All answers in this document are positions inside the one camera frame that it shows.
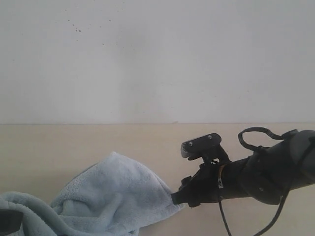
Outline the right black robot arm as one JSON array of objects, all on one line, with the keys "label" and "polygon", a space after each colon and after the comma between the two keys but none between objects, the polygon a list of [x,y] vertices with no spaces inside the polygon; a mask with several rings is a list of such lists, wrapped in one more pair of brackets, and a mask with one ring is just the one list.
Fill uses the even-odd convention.
[{"label": "right black robot arm", "polygon": [[173,204],[197,207],[201,203],[251,197],[268,205],[278,205],[286,187],[294,190],[314,184],[315,151],[311,150],[302,166],[297,166],[313,144],[313,130],[291,130],[276,135],[263,127],[251,127],[244,132],[263,132],[279,143],[256,147],[247,144],[240,133],[239,142],[253,153],[234,162],[222,148],[221,136],[217,133],[182,143],[183,158],[202,158],[204,162],[196,174],[182,179],[179,190],[171,195]]}]

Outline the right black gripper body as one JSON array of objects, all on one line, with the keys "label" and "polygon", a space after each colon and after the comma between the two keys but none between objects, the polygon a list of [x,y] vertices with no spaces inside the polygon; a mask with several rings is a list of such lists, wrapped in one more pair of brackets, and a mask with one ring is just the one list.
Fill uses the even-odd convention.
[{"label": "right black gripper body", "polygon": [[220,164],[201,164],[193,176],[182,179],[178,189],[178,204],[197,207],[203,203],[219,203],[222,168]]}]

